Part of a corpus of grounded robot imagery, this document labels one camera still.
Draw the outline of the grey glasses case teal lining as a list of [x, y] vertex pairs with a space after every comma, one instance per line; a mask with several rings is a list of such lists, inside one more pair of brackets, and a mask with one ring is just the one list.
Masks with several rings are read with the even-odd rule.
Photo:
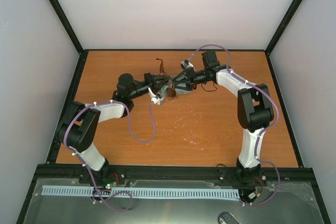
[[160, 89], [160, 93], [168, 99], [177, 98], [179, 95], [190, 94], [193, 91], [190, 77], [185, 73], [169, 76], [164, 73], [167, 82]]

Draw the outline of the brown sunglasses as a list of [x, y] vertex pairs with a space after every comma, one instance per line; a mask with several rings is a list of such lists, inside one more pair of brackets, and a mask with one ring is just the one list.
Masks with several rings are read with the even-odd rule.
[[173, 79], [164, 70], [163, 60], [160, 58], [156, 58], [156, 60], [161, 62], [159, 67], [160, 75], [166, 76], [168, 78], [168, 82], [165, 84], [167, 86], [167, 88], [164, 91], [165, 96], [167, 97], [168, 100], [174, 100], [178, 98], [176, 89], [173, 84]]

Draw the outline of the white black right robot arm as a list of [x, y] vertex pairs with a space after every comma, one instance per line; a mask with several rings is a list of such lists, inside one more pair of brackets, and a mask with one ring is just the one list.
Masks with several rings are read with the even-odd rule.
[[192, 91], [198, 85], [213, 82], [226, 88], [237, 98], [237, 118], [243, 128], [243, 142], [237, 158], [235, 177], [240, 184], [250, 183], [260, 174], [260, 144], [266, 129], [274, 119], [268, 87], [247, 81], [229, 65], [221, 65], [213, 50], [202, 53], [204, 70], [196, 71], [190, 60], [181, 63], [183, 69], [170, 84], [178, 89]]

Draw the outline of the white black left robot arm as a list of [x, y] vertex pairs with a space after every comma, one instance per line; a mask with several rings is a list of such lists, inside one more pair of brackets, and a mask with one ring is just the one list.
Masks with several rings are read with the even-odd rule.
[[112, 99], [91, 104], [71, 102], [57, 125], [55, 137], [91, 171], [92, 179], [97, 183], [104, 183], [109, 177], [109, 162], [93, 142], [98, 124], [112, 119], [127, 118], [130, 127], [133, 99], [148, 94], [152, 136], [143, 143], [150, 143], [156, 134], [153, 106], [161, 105], [165, 98], [173, 97], [174, 94], [169, 94], [170, 90], [174, 90], [173, 80], [164, 72], [159, 75], [146, 73], [142, 82], [135, 81], [132, 75], [124, 73], [118, 79]]

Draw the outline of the black oval foot pedal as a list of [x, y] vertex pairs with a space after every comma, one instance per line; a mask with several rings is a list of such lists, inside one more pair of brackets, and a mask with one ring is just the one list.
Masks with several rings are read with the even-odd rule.
[[240, 222], [230, 212], [222, 212], [218, 216], [219, 224], [240, 224]]

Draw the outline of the black aluminium frame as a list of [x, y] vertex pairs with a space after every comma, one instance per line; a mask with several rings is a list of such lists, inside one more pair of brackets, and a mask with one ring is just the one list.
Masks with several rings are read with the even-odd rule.
[[[280, 107], [284, 115], [286, 127], [290, 136], [292, 148], [298, 163], [297, 168], [263, 168], [263, 171], [270, 176], [271, 180], [275, 179], [276, 173], [280, 174], [280, 179], [282, 181], [299, 181], [299, 182], [310, 182], [312, 186], [312, 191], [318, 205], [318, 212], [324, 223], [330, 223], [330, 217], [328, 215], [326, 206], [322, 199], [320, 189], [312, 168], [307, 168], [303, 164], [303, 160], [297, 145], [297, 140], [294, 136], [294, 132], [289, 121], [289, 116], [285, 108], [284, 100], [278, 85], [278, 81], [274, 72], [273, 65], [270, 60], [271, 51], [275, 48], [276, 43], [280, 39], [281, 35], [284, 33], [287, 25], [294, 16], [298, 7], [303, 0], [293, 0], [290, 4], [288, 10], [286, 11], [284, 18], [281, 20], [280, 25], [276, 29], [269, 45], [266, 50], [264, 50], [265, 57], [267, 60], [268, 68], [272, 76], [273, 84], [275, 85], [277, 97], [280, 102]], [[78, 90], [80, 78], [83, 73], [84, 66], [86, 64], [87, 56], [89, 51], [83, 49], [80, 44], [61, 4], [58, 0], [49, 0], [54, 11], [56, 12], [58, 18], [60, 19], [62, 25], [64, 26], [71, 42], [74, 44], [75, 49], [79, 54], [78, 62], [75, 68], [75, 73], [73, 74], [71, 84], [64, 102], [64, 106], [61, 115], [65, 115], [68, 107], [73, 104], [75, 99], [75, 94]], [[31, 185], [29, 187], [26, 199], [23, 203], [22, 209], [20, 211], [17, 223], [24, 223], [28, 220], [28, 211], [33, 204], [33, 189], [36, 187], [37, 180], [40, 178], [77, 178], [80, 182], [88, 182], [89, 174], [84, 171], [79, 165], [75, 164], [56, 164], [56, 158], [59, 154], [59, 149], [61, 146], [60, 140], [54, 138], [49, 149], [49, 153], [44, 164], [37, 166], [34, 173]], [[141, 180], [171, 180], [171, 181], [205, 181], [205, 182], [216, 182], [219, 185], [226, 185], [229, 179], [223, 179], [219, 174], [220, 171], [225, 173], [232, 172], [234, 169], [232, 167], [224, 167], [218, 165], [216, 167], [205, 167], [205, 166], [130, 166], [130, 165], [110, 165], [110, 170], [120, 170], [124, 171], [127, 178], [140, 178]]]

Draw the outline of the metal base plate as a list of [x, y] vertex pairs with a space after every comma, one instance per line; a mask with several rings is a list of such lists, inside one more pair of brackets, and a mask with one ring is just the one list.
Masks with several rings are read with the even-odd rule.
[[[240, 223], [323, 223], [308, 183], [283, 183], [278, 191], [269, 184], [255, 205], [220, 199], [138, 199], [113, 194], [103, 198], [42, 196], [43, 186], [89, 186], [73, 179], [40, 179], [33, 204], [24, 223], [218, 223], [222, 212], [230, 212]], [[130, 187], [230, 189], [204, 182], [138, 180]]]

